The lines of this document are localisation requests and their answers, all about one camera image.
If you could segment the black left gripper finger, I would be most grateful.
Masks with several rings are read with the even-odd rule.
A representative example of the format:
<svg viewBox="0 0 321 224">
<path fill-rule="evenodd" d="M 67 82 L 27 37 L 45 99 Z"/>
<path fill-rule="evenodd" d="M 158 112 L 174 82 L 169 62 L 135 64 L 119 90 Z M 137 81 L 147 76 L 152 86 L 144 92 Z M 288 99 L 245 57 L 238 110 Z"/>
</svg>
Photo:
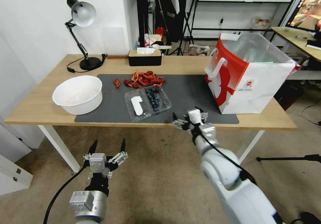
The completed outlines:
<svg viewBox="0 0 321 224">
<path fill-rule="evenodd" d="M 89 160 L 90 157 L 95 153 L 97 148 L 98 140 L 96 139 L 94 143 L 90 146 L 88 153 L 83 155 L 84 160 Z"/>
<path fill-rule="evenodd" d="M 121 143 L 120 152 L 117 153 L 112 158 L 112 164 L 120 166 L 127 158 L 128 158 L 128 153 L 126 151 L 126 141 L 125 141 L 125 138 L 123 138 L 122 143 Z"/>
</svg>

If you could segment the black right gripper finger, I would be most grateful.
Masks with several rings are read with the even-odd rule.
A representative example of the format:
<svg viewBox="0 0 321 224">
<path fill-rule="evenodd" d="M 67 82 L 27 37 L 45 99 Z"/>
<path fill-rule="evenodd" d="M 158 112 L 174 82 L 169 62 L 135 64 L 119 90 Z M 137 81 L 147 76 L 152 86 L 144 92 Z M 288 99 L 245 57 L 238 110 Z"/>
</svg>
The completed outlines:
<svg viewBox="0 0 321 224">
<path fill-rule="evenodd" d="M 186 131 L 188 129 L 188 121 L 186 119 L 178 119 L 178 117 L 176 116 L 176 114 L 173 112 L 173 121 L 172 124 L 181 129 Z"/>
<path fill-rule="evenodd" d="M 208 118 L 208 112 L 203 111 L 201 108 L 199 108 L 197 106 L 195 108 L 200 111 L 201 121 L 206 122 L 206 120 Z"/>
</svg>

